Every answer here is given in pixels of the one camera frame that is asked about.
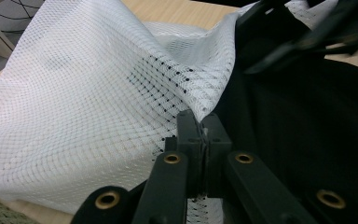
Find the black clamp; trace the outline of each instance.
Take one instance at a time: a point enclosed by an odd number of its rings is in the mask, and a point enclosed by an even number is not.
[[[215,114],[197,123],[180,112],[177,127],[146,182],[96,190],[72,223],[186,223],[187,198],[199,196],[222,198],[230,223],[316,223],[256,155],[233,150]]]

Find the white netting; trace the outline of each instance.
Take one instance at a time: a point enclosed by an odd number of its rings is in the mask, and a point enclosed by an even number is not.
[[[301,4],[288,6],[310,24]],[[74,213],[102,186],[145,180],[176,114],[217,104],[239,16],[204,31],[143,25],[118,0],[46,1],[0,76],[0,197]],[[189,222],[221,223],[219,204],[190,203]]]

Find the black fabric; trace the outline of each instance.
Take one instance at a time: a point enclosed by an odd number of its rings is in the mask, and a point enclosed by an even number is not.
[[[358,223],[358,67],[310,55],[279,72],[242,72],[303,33],[297,23],[270,17],[249,33],[214,112],[235,148],[258,154],[319,221]],[[319,189],[347,207],[315,204]]]

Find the wooden table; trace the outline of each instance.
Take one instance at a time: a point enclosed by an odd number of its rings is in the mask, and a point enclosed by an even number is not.
[[[235,7],[223,7],[188,0],[123,0],[123,3],[141,21],[166,21],[196,25],[205,29],[211,29],[224,15],[236,10]],[[358,65],[358,56],[329,58]],[[72,219],[72,215],[32,203],[22,201],[4,203],[11,209],[22,212],[43,224],[65,224],[70,223]]]

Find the screw hole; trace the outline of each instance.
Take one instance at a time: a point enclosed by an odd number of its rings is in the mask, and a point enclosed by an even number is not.
[[[346,207],[345,200],[334,191],[321,189],[316,193],[318,200],[332,208],[343,209]]]
[[[98,196],[95,206],[99,209],[108,209],[116,206],[120,201],[120,195],[115,191],[107,191]]]
[[[235,157],[235,160],[237,160],[240,163],[252,163],[254,158],[251,155],[241,153]]]
[[[169,164],[176,164],[180,161],[180,157],[176,154],[170,154],[164,158],[164,161]]]

